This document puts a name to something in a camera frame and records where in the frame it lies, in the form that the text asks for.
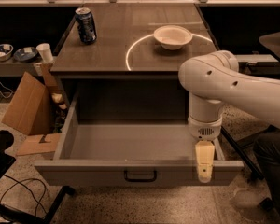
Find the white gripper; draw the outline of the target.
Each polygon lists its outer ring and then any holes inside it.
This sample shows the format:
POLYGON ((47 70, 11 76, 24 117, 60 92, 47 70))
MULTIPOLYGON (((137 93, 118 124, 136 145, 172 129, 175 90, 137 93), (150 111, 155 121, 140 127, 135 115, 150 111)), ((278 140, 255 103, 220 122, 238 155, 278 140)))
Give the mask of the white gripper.
POLYGON ((213 162, 215 157, 215 146, 211 141, 215 140, 221 132, 222 118, 216 121, 198 121, 192 117, 188 118, 190 134, 199 141, 195 145, 196 170, 198 179, 202 183, 208 183, 212 179, 213 162))

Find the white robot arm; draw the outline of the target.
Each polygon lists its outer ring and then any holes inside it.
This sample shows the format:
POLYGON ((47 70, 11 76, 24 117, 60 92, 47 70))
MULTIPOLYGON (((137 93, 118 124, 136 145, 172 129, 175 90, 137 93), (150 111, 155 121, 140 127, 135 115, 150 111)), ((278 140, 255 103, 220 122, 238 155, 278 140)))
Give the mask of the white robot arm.
POLYGON ((241 74, 236 57, 229 51, 216 51, 183 62, 178 79, 189 92, 188 127, 202 183, 212 179, 214 142, 221 132, 224 104, 280 129, 280 80, 241 74))

